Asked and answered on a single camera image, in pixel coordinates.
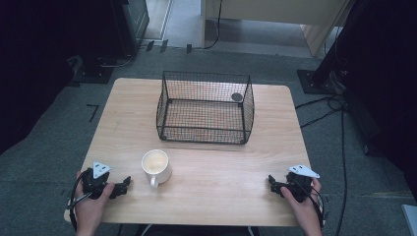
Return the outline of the dark curtain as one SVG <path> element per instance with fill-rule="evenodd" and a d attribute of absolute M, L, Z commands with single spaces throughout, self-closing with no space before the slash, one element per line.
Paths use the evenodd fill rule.
<path fill-rule="evenodd" d="M 126 55 L 120 0 L 0 0 L 0 154 L 23 140 L 72 80 L 67 59 Z"/>
<path fill-rule="evenodd" d="M 336 50 L 343 82 L 380 128 L 371 144 L 417 201 L 417 0 L 355 0 Z"/>

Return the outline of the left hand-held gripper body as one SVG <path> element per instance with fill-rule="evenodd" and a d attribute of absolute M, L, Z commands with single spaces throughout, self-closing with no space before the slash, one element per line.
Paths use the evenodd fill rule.
<path fill-rule="evenodd" d="M 107 185 L 110 167 L 95 161 L 92 167 L 83 172 L 83 192 L 91 199 L 98 199 Z"/>

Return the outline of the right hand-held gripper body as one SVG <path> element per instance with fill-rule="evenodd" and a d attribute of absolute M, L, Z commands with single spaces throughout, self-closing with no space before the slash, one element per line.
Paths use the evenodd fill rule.
<path fill-rule="evenodd" d="M 280 183 L 277 190 L 279 194 L 283 196 L 281 189 L 286 188 L 297 202 L 302 203 L 312 192 L 312 182 L 314 178 L 319 179 L 320 174 L 310 167 L 304 164 L 293 165 L 288 168 L 286 182 Z"/>

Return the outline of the black stand base plate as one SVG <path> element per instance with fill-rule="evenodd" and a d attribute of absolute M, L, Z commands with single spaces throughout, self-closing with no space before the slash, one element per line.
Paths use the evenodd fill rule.
<path fill-rule="evenodd" d="M 79 87 L 81 84 L 107 85 L 111 78 L 113 68 L 103 65 L 95 56 L 86 58 L 77 55 L 67 60 L 74 72 L 69 87 Z"/>

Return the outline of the white mug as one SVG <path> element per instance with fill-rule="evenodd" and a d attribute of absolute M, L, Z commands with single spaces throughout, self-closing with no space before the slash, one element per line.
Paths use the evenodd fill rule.
<path fill-rule="evenodd" d="M 156 189 L 169 180 L 172 168 L 167 153 L 161 149 L 149 150 L 142 158 L 142 169 L 149 179 L 149 184 Z"/>

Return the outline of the pale grey flat object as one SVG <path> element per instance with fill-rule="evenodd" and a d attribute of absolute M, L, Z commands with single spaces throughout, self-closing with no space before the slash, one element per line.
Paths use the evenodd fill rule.
<path fill-rule="evenodd" d="M 402 205 L 401 208 L 411 236 L 417 236 L 417 206 Z"/>

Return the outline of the person's right hand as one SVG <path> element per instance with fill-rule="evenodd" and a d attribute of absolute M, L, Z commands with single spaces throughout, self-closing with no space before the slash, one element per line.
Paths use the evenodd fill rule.
<path fill-rule="evenodd" d="M 283 197 L 289 203 L 293 214 L 301 227 L 302 231 L 305 229 L 321 229 L 321 223 L 319 221 L 319 217 L 316 212 L 316 208 L 313 202 L 318 201 L 318 194 L 312 193 L 310 200 L 305 200 L 303 203 L 297 202 L 289 190 L 286 188 L 282 188 L 281 192 Z"/>

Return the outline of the light wooden cabinet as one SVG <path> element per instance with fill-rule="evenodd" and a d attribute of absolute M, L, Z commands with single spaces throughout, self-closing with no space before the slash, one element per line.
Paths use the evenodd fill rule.
<path fill-rule="evenodd" d="M 206 19 L 248 20 L 296 24 L 313 56 L 317 56 L 334 27 L 342 27 L 354 0 L 201 0 Z"/>

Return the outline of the person's left hand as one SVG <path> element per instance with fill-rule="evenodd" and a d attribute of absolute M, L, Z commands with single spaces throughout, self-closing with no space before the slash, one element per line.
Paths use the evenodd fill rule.
<path fill-rule="evenodd" d="M 77 220 L 77 231 L 95 231 L 100 225 L 109 196 L 112 193 L 115 184 L 110 182 L 104 188 L 101 196 L 92 200 L 85 198 L 75 206 L 75 217 Z"/>

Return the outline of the black metal stand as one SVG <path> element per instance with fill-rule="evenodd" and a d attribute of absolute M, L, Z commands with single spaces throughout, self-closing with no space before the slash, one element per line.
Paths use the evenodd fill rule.
<path fill-rule="evenodd" d="M 361 21 L 364 19 L 365 12 L 372 2 L 372 0 L 349 1 L 353 2 L 353 4 L 347 14 L 343 29 L 336 37 L 320 66 L 314 71 L 297 71 L 304 93 L 337 94 L 335 85 L 331 81 L 331 74 L 347 67 L 349 47 L 358 39 Z"/>

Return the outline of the dark cabinet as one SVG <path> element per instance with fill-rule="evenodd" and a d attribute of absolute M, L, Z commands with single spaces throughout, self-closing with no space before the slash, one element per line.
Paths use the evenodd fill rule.
<path fill-rule="evenodd" d="M 133 56 L 149 24 L 146 0 L 111 0 L 122 55 Z"/>

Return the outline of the black wire mesh basket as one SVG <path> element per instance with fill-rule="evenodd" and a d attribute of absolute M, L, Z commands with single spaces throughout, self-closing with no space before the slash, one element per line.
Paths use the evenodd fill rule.
<path fill-rule="evenodd" d="M 239 92 L 241 102 L 231 95 Z M 163 141 L 244 145 L 251 136 L 255 100 L 251 77 L 165 71 L 156 111 Z"/>

